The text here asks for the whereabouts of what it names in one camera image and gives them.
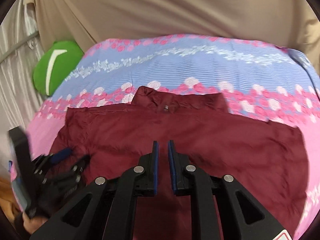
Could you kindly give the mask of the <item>person's left hand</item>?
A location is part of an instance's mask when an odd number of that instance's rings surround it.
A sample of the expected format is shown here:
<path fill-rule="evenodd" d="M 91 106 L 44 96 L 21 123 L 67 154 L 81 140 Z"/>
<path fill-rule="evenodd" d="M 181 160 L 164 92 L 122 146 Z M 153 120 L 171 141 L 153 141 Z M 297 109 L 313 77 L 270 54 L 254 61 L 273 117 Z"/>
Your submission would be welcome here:
<path fill-rule="evenodd" d="M 47 221 L 48 218 L 46 217 L 35 216 L 29 218 L 25 212 L 20 212 L 14 220 L 14 225 L 18 233 L 32 235 Z"/>

